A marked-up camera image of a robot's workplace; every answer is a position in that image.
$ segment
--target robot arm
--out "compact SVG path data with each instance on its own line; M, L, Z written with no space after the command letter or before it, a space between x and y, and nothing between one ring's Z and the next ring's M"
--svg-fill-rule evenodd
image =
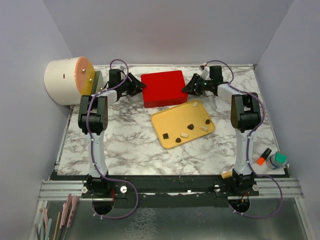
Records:
M123 81L123 72L119 69L109 70L109 82L108 88L112 89L118 86ZM92 152L95 165L99 169L102 175L108 177L108 168L105 162L104 154L104 133L108 126L108 106L117 102L123 93L130 95L131 97L140 93L142 88L146 87L145 84L138 81L131 73L128 74L128 78L117 87L115 90L108 90L99 96L95 97L92 103L90 115L89 115L89 128L92 133L92 138L87 130L87 113L89 104L93 95L83 95L80 101L78 126L85 134L86 143L89 153ZM89 154L90 169L87 178L89 190L94 192L109 192L107 182L103 180L100 174L97 172L92 155Z
M251 122L251 118L253 120L257 120L259 123L259 113L255 112L251 117L246 119L248 115L245 115L245 105L244 100L248 101L248 97L252 100L251 96L242 94L237 92L236 90L232 89L227 83L223 83L217 86L217 96L225 99L229 104L231 104L231 124L235 128L235 135L236 135L236 159L234 165L234 171L238 175L250 175L251 170L246 163L247 160L247 144L248 144L248 134L254 128L252 125L244 126L244 122ZM249 163L252 164L252 155L253 155L253 145L254 145L254 138L256 133L253 132L250 141L249 141Z
M231 124L236 132L236 160L233 175L242 182L243 176L251 176L247 161L248 134L261 121L259 102L250 95L239 93L223 81L222 67L210 66L209 73L204 67L200 67L202 75L194 74L191 81L182 89L189 95L200 96L204 91L213 92L214 96L219 96L231 104ZM253 138L252 133L249 141L249 162L252 163Z

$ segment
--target white marble tabletop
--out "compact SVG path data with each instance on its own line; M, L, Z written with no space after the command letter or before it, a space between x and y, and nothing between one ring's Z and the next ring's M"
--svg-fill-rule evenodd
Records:
M109 67L95 66L108 80ZM252 66L232 67L233 85L240 90L256 92L261 99ZM130 72L140 79L141 74L182 70L185 82L194 73L193 66L131 66ZM224 81L231 80L223 68ZM219 175L233 168L236 159L236 133L230 122L231 106L219 97L196 97L209 113L216 129L213 133L180 146L165 149L161 146L150 121L152 114L169 108L144 108L142 93L122 97L108 107L108 127L104 134L105 162L110 175ZM86 175L89 172L89 153L85 136L78 127L78 112L73 110L62 151L58 175ZM257 130L253 145L253 161L266 150L275 153L277 146L268 117ZM254 163L257 173L284 174L283 169L270 170L264 163Z

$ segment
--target wooden stick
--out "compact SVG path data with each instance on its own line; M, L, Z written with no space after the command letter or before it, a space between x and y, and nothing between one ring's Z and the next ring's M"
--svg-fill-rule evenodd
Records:
M53 240L56 240L56 237L57 237L57 233L58 233L58 229L59 229L60 217L61 217L61 212L58 213L58 217L56 219L56 225L55 225Z

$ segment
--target small jar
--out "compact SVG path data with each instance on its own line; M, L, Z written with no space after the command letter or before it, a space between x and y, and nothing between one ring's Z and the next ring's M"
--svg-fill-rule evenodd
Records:
M282 168L287 163L287 156L283 153L277 151L275 154L271 155L266 161L268 168L274 170Z

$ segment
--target screw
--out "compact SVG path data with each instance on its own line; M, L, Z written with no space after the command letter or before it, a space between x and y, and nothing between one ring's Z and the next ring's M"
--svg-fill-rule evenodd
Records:
M253 191L258 192L259 191L259 186L257 184L253 184L252 185L252 189L253 189Z
M120 192L121 193L123 193L123 194L125 194L126 192L127 192L127 187L126 186L122 186L122 187L120 187Z
M87 192L88 192L88 188L86 188L85 186L81 188L81 193L86 194Z
M214 191L216 192L216 193L218 193L218 192L220 192L220 186L219 185L214 185L214 187L215 187L215 189L214 189Z

